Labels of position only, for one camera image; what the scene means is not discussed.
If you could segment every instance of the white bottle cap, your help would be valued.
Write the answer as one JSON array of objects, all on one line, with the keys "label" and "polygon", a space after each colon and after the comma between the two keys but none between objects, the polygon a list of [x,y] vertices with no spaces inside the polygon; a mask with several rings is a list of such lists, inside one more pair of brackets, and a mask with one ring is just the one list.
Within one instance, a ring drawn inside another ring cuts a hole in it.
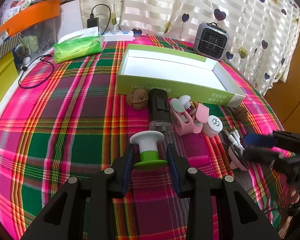
[{"label": "white bottle cap", "polygon": [[221,120],[214,115],[210,115],[208,117],[208,121],[203,124],[202,131],[207,136],[214,137],[221,132],[222,128],[223,128],[223,124]]}]

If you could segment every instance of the pink plastic toy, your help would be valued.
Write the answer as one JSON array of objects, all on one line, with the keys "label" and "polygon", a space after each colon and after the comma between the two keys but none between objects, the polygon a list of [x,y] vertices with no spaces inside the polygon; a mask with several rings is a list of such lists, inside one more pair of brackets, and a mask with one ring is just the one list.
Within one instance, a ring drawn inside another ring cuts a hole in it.
[{"label": "pink plastic toy", "polygon": [[176,98],[170,101],[170,113],[174,129],[179,136],[193,132],[195,126],[193,119]]},{"label": "pink plastic toy", "polygon": [[192,120],[194,122],[193,133],[200,133],[204,123],[208,121],[209,108],[198,104],[197,107],[190,112]]}]

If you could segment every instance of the metal screw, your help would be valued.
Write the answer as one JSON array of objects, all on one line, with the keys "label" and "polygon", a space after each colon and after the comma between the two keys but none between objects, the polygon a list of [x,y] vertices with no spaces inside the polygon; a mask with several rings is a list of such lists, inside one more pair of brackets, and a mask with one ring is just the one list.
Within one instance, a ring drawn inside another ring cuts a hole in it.
[{"label": "metal screw", "polygon": [[225,180],[226,180],[227,182],[233,182],[233,181],[234,181],[234,178],[233,178],[232,176],[230,176],[230,175],[227,175],[227,176],[225,176]]},{"label": "metal screw", "polygon": [[189,168],[188,172],[191,174],[196,174],[198,172],[198,170],[196,168]]},{"label": "metal screw", "polygon": [[112,174],[114,172],[114,169],[106,168],[104,171],[105,171],[105,174]]},{"label": "metal screw", "polygon": [[76,183],[77,182],[77,178],[76,177],[71,177],[71,178],[69,178],[68,179],[68,182],[70,183],[70,184],[74,184],[74,183]]}]

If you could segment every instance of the green base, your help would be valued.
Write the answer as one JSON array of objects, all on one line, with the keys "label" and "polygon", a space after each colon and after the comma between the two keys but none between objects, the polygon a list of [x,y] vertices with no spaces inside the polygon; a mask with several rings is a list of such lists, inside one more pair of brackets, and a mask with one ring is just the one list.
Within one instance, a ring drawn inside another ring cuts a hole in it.
[{"label": "green base", "polygon": [[166,160],[153,160],[139,162],[133,165],[135,171],[155,171],[167,167],[169,164]]}]

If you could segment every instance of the black cable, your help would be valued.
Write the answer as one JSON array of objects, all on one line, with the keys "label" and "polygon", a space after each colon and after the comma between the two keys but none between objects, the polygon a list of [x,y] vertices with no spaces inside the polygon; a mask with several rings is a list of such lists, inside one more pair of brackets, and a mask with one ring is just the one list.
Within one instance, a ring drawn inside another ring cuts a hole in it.
[{"label": "black cable", "polygon": [[[106,4],[104,4],[104,3],[99,3],[99,4],[95,5],[95,6],[92,8],[92,10],[91,10],[90,18],[94,18],[93,10],[94,10],[94,8],[95,8],[95,7],[97,7],[97,6],[99,6],[99,5],[104,5],[104,6],[107,6],[107,5],[106,5]],[[111,9],[110,9],[110,7],[109,7],[109,6],[107,6],[107,7],[108,7],[108,9],[109,9],[109,12],[110,12],[110,15],[109,15],[109,20],[108,20],[107,27],[105,28],[105,30],[103,31],[103,33],[102,33],[101,35],[103,35],[103,34],[106,32],[106,30],[108,29],[108,27],[109,27],[109,23],[110,23],[110,19],[111,19]]]},{"label": "black cable", "polygon": [[269,209],[268,211],[264,212],[264,214],[267,214],[267,213],[272,212],[272,211],[285,212],[285,211],[288,211],[288,210],[290,210],[290,208],[273,208],[273,209]]},{"label": "black cable", "polygon": [[[43,58],[45,58],[45,57],[52,57],[52,56],[53,56],[53,54],[46,54],[46,55],[39,56],[39,57],[35,58],[35,59],[34,59],[27,67],[26,67],[26,66],[23,66],[23,67],[21,68],[21,70],[23,70],[23,73],[21,74],[21,76],[20,76],[20,78],[19,78],[19,81],[18,81],[19,87],[21,87],[21,88],[23,88],[23,89],[32,89],[32,88],[36,88],[36,87],[42,85],[44,82],[46,82],[46,81],[52,76],[52,74],[54,73],[54,65],[53,65],[51,62],[49,62],[49,61],[47,61],[47,60],[44,60]],[[34,86],[31,86],[31,87],[24,87],[24,86],[22,86],[22,85],[20,84],[20,82],[21,82],[21,79],[22,79],[22,77],[23,77],[23,74],[28,70],[28,68],[31,66],[31,64],[32,64],[34,61],[36,61],[37,59],[40,59],[40,61],[43,61],[43,62],[46,62],[46,63],[50,64],[50,65],[52,66],[52,71],[51,71],[51,73],[50,73],[44,80],[42,80],[40,83],[38,83],[38,84],[36,84],[36,85],[34,85]]]},{"label": "black cable", "polygon": [[272,212],[272,211],[279,211],[279,212],[285,212],[285,211],[288,211],[289,208],[273,208],[273,209],[269,209],[268,211],[264,212],[264,214],[267,214],[269,212]]}]

